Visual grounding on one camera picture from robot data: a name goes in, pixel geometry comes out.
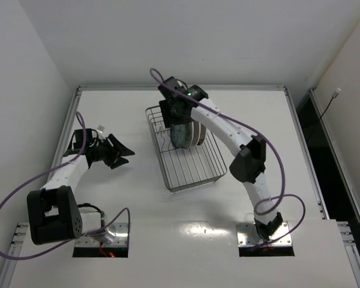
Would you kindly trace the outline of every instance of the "white table surface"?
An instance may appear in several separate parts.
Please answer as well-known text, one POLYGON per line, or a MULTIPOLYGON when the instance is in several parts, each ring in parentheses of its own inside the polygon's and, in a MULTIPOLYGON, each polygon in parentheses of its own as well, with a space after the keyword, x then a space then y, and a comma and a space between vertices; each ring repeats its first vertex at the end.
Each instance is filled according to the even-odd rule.
MULTIPOLYGON (((94 163, 76 189, 76 201, 99 206, 109 218, 131 209, 129 256, 72 258, 69 243, 18 262, 11 287, 356 287, 336 223, 321 219, 284 92, 208 92, 223 112, 262 131, 278 149, 286 193, 298 194, 307 207, 303 225, 292 235, 295 257, 239 257, 235 223, 251 221, 253 208, 229 172, 215 184, 176 194, 166 190, 145 115, 161 100, 158 91, 84 91, 78 111, 87 127, 104 126, 105 134, 114 134, 136 155, 115 170, 94 163), (189 221, 207 221, 220 233, 197 233, 187 228, 189 221)), ((229 166, 233 157, 219 146, 229 166)), ((280 169, 270 149, 266 172, 271 193, 279 194, 280 169)), ((280 211, 292 226, 302 209, 285 198, 280 211)), ((33 245, 28 234, 21 255, 47 247, 33 245)))

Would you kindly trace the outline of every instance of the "red wire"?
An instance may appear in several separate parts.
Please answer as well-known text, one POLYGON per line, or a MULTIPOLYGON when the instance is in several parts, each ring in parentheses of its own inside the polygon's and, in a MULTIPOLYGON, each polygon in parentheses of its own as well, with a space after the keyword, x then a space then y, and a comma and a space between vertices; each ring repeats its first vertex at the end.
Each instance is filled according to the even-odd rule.
POLYGON ((114 258, 114 257, 115 257, 115 255, 114 255, 112 252, 107 253, 107 252, 105 252, 105 251, 103 250, 103 243, 100 244, 99 251, 100 251, 100 253, 101 253, 102 255, 104 255, 104 256, 106 256, 106 257, 111 257, 111 258, 114 258))
POLYGON ((104 250, 103 250, 103 243, 100 244, 100 248, 99 248, 99 251, 102 255, 108 257, 108 253, 105 253, 104 250))

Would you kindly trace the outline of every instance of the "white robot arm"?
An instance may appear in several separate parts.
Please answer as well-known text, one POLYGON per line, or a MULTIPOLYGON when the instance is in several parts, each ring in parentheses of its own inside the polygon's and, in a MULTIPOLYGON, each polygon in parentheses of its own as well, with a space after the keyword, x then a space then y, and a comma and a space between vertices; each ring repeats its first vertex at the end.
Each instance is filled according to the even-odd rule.
POLYGON ((257 211, 261 213, 254 211, 257 232, 263 239, 269 240, 282 224, 283 218, 274 209, 266 183, 265 140, 205 109, 209 107, 218 110, 208 94, 197 85, 186 89, 174 77, 170 77, 158 90, 165 98, 159 104, 166 128, 195 120, 211 130, 228 147, 235 158, 229 170, 233 177, 243 183, 252 205, 257 205, 257 211), (192 101, 179 97, 175 92, 186 94, 192 101))
MULTIPOLYGON (((200 102, 210 108, 216 109, 216 105, 210 98, 204 98, 200 102)), ((200 106, 192 108, 191 118, 203 124, 207 129, 214 133, 228 147, 234 157, 241 152, 241 147, 247 146, 253 140, 251 133, 228 120, 217 117, 215 114, 212 114, 200 106)), ((271 198, 266 183, 265 172, 259 173, 255 183, 243 182, 243 185, 247 190, 253 206, 263 199, 271 198)), ((271 207, 271 201, 263 202, 259 205, 259 210, 266 211, 271 207)), ((257 221, 268 224, 277 217, 277 212, 277 209, 275 209, 266 215, 257 215, 255 213, 254 217, 257 221)))
MULTIPOLYGON (((35 244, 45 244, 81 237, 83 231, 82 215, 73 193, 93 162, 103 161, 111 169, 127 164, 124 156, 134 152, 120 143, 112 134, 103 138, 93 137, 93 129, 86 129, 83 154, 79 155, 84 144, 83 130, 75 130, 75 143, 70 143, 62 158, 68 165, 60 168, 40 190, 32 191, 27 196, 29 228, 35 244), (48 213, 55 209, 57 215, 48 213)), ((104 226, 104 213, 101 214, 101 226, 104 226)))

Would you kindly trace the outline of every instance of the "cable connector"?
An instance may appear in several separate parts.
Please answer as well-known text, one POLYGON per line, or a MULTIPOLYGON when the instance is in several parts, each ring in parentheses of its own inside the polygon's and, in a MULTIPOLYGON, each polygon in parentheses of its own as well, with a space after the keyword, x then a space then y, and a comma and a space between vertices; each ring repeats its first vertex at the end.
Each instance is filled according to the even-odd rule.
POLYGON ((341 92, 340 88, 337 88, 333 93, 332 93, 332 98, 336 98, 341 92))

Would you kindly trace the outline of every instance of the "wire basket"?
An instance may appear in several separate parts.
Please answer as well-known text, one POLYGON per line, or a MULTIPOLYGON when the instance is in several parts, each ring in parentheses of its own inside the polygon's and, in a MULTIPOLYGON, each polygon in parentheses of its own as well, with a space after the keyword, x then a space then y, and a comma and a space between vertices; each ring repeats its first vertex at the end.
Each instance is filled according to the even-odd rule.
POLYGON ((159 106, 146 109, 149 130, 165 186, 173 193, 215 182, 227 166, 214 135, 207 130, 204 142, 189 149, 173 147, 170 129, 165 128, 159 106))

